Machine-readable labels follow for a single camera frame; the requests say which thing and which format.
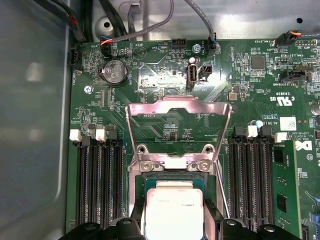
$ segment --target green circuit board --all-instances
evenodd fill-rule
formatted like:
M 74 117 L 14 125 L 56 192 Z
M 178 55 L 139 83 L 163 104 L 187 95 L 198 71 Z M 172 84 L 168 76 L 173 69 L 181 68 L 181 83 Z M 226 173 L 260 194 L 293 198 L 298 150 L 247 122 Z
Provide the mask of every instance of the green circuit board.
M 125 41 L 112 44 L 112 57 L 109 58 L 102 55 L 98 43 L 76 46 L 82 70 L 74 70 L 72 75 L 70 129 L 78 129 L 82 136 L 92 138 L 96 128 L 103 126 L 118 131 L 123 157 L 120 203 L 123 216 L 128 215 L 129 207 L 126 170 L 133 158 L 125 106 L 129 103 L 154 103 L 168 95 L 192 95 L 207 103 L 232 104 L 225 139 L 232 134 L 234 126 L 246 128 L 257 120 L 270 126 L 273 133 L 287 132 L 287 139 L 294 146 L 292 151 L 287 150 L 290 152 L 287 154 L 296 155 L 295 159 L 292 158 L 297 164 L 295 175 L 290 178 L 297 179 L 299 199 L 296 201 L 300 214 L 296 218 L 300 219 L 285 219 L 285 225 L 287 230 L 299 235 L 302 223 L 309 226 L 310 235 L 316 237 L 311 215 L 320 213 L 315 201 L 315 198 L 320 198 L 317 187 L 320 181 L 320 141 L 315 137 L 320 126 L 311 109 L 320 103 L 320 43 L 317 40 L 299 40 L 282 48 L 275 48 L 272 43 L 272 39 L 220 40 L 215 55 L 208 55 L 206 40 L 187 40 L 185 48 L 178 49 L 172 49 L 171 41 Z M 192 51 L 195 44 L 201 46 L 199 53 Z M 195 60 L 199 79 L 193 87 L 186 87 L 190 58 Z M 111 59 L 123 62 L 128 69 L 128 80 L 122 86 L 110 87 L 99 77 L 99 69 Z M 201 76 L 202 66 L 212 66 L 208 77 Z M 310 73 L 308 82 L 279 81 L 279 74 L 301 69 Z M 84 91 L 87 86 L 92 88 L 90 94 Z M 215 145 L 223 120 L 207 114 L 189 114 L 184 109 L 132 119 L 138 144 L 146 144 L 150 152 L 171 155 L 198 153 L 205 144 Z M 219 154 L 225 174 L 227 145 L 227 141 L 223 141 Z M 70 143 L 67 232 L 74 227 L 76 218 L 78 154 L 77 148 Z M 292 192 L 297 198 L 296 187 Z M 276 219 L 276 224 L 284 226 L 279 219 Z

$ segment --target mounting screw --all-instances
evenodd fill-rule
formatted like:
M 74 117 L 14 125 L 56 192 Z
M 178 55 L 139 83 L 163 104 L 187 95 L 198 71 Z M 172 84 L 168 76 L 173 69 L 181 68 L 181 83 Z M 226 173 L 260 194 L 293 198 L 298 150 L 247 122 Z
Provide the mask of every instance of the mounting screw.
M 195 44 L 192 46 L 192 51 L 195 53 L 195 54 L 198 54 L 201 52 L 201 46 L 199 44 Z
M 199 168 L 200 168 L 201 171 L 208 171 L 210 166 L 209 166 L 209 164 L 207 162 L 203 162 L 203 163 L 200 164 Z
M 276 231 L 272 226 L 265 226 L 264 230 L 266 230 L 269 233 L 273 233 L 274 231 Z
M 85 86 L 84 92 L 85 94 L 92 94 L 94 92 L 94 88 L 92 86 Z
M 145 171 L 150 171 L 151 165 L 149 163 L 142 163 L 142 169 Z
M 226 221 L 227 224 L 229 224 L 230 226 L 235 226 L 236 225 L 236 222 L 233 221 L 233 220 L 228 220 Z

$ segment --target gray cable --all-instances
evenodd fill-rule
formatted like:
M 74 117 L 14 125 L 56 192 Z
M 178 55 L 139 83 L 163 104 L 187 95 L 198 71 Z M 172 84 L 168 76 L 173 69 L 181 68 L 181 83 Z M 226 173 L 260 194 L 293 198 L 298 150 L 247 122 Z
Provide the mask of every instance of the gray cable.
M 140 6 L 139 5 L 131 5 L 128 11 L 128 32 L 129 34 L 134 34 L 136 32 L 135 28 L 135 15 L 140 14 Z M 131 37 L 130 41 L 136 41 L 136 37 Z
M 209 31 L 209 36 L 211 40 L 215 39 L 215 34 L 214 34 L 214 29 L 209 21 L 209 19 L 207 18 L 206 14 L 201 10 L 201 8 L 195 4 L 195 2 L 193 2 L 192 0 L 184 0 L 187 4 L 189 4 L 189 6 L 196 12 L 196 14 L 198 14 L 198 16 L 202 19 L 202 21 L 204 22 L 206 28 Z
M 137 31 L 136 33 L 131 33 L 131 34 L 128 34 L 126 36 L 120 36 L 120 37 L 112 38 L 112 42 L 116 43 L 116 42 L 119 42 L 119 41 L 131 39 L 131 38 L 136 38 L 138 36 L 141 36 L 141 35 L 144 35 L 144 34 L 147 34 L 147 33 L 151 32 L 153 29 L 156 29 L 156 28 L 158 28 L 158 27 L 160 27 L 162 25 L 165 25 L 172 18 L 172 15 L 174 14 L 174 9 L 175 9 L 174 0 L 169 0 L 169 1 L 170 1 L 170 12 L 169 12 L 168 17 L 165 20 L 163 20 L 163 21 L 161 21 L 159 23 L 156 23 L 156 24 L 154 24 L 152 26 L 149 26 L 144 30 Z
M 320 32 L 314 32 L 311 34 L 302 34 L 299 38 L 312 38 L 312 37 L 319 37 Z

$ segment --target red wire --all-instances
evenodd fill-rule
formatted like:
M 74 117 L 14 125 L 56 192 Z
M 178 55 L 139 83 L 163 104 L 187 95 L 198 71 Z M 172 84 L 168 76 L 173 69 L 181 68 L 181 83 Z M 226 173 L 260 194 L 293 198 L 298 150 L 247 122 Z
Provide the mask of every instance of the red wire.
M 71 23 L 76 26 L 76 25 L 77 25 L 77 22 L 76 22 L 76 20 L 74 19 L 74 17 L 71 16 L 71 15 L 69 15 L 69 17 L 70 17 Z

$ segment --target chip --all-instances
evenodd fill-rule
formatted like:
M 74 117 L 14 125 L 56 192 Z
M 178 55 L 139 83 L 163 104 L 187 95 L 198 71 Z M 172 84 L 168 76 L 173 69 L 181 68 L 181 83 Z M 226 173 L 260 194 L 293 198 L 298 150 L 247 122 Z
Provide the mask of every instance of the chip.
M 88 129 L 96 129 L 96 125 L 93 123 L 88 124 Z
M 252 56 L 251 57 L 252 69 L 265 69 L 265 57 L 264 56 Z
M 109 130 L 108 138 L 110 140 L 118 140 L 118 130 Z
M 275 149 L 273 153 L 274 153 L 274 161 L 276 163 L 283 164 L 285 162 L 285 156 L 282 149 Z
M 238 100 L 238 94 L 236 92 L 229 93 L 229 101 L 234 102 Z
M 276 196 L 276 205 L 279 210 L 285 213 L 287 212 L 287 198 L 280 193 L 278 193 Z

